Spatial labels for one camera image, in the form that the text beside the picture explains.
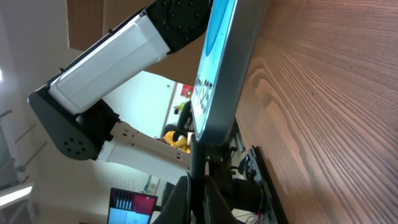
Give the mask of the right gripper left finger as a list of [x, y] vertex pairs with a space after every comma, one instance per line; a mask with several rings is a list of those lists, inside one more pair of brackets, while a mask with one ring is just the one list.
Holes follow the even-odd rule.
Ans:
[[153, 224], [189, 224], [191, 219], [191, 186], [190, 174], [181, 176]]

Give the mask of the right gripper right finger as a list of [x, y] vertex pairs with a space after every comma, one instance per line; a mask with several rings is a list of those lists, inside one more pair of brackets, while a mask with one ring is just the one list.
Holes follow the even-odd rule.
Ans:
[[203, 199], [204, 221], [206, 224], [238, 224], [237, 219], [232, 215], [227, 203], [215, 181], [205, 177], [205, 194]]

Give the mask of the teal screen smartphone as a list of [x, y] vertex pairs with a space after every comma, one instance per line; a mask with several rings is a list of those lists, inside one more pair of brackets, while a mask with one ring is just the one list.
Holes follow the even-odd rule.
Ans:
[[216, 0], [191, 99], [200, 144], [226, 141], [268, 0]]

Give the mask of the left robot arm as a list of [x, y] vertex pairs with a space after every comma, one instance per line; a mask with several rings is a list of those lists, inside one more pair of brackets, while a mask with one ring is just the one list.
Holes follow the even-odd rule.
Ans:
[[207, 28], [211, 1], [154, 1], [84, 51], [28, 99], [57, 149], [78, 161], [101, 160], [176, 183], [190, 155], [121, 121], [104, 97], [174, 54]]

